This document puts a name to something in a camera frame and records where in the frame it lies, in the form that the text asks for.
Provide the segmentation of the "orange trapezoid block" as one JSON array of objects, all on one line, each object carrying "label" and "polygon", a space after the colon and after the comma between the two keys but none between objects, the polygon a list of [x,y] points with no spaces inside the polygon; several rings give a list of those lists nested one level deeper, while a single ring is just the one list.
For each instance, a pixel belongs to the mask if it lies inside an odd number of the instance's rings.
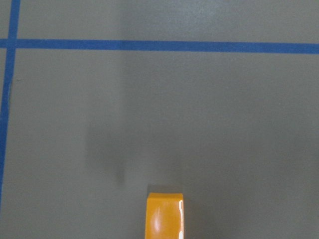
[{"label": "orange trapezoid block", "polygon": [[146,205],[146,239],[184,239],[182,193],[149,193]]}]

